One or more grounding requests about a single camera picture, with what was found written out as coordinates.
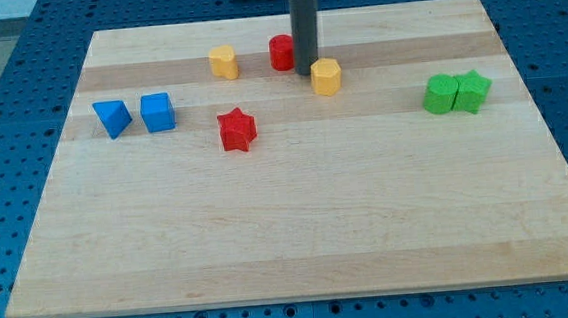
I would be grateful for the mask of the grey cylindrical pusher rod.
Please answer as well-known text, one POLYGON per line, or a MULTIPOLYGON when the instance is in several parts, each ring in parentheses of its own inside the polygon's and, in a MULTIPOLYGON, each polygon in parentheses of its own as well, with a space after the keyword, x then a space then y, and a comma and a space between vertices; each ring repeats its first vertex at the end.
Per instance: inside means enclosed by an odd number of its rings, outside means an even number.
POLYGON ((317 0, 288 0, 294 66, 300 76, 309 75, 318 59, 317 0))

